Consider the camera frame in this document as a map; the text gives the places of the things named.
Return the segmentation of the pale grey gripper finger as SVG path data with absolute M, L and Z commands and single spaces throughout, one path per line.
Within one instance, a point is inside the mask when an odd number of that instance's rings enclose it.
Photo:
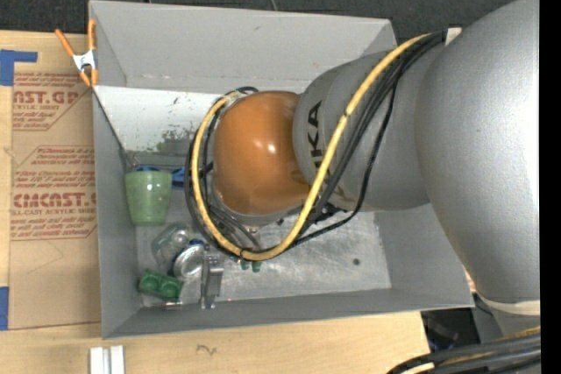
M 209 306 L 216 307 L 216 299 L 220 296 L 224 261 L 220 255 L 212 256 L 209 262 Z
M 201 280 L 201 298 L 200 298 L 201 309 L 207 309 L 211 305 L 211 299 L 209 294 L 210 268 L 211 268 L 210 256 L 205 255 L 203 257 L 203 262 L 202 262 L 202 280 Z

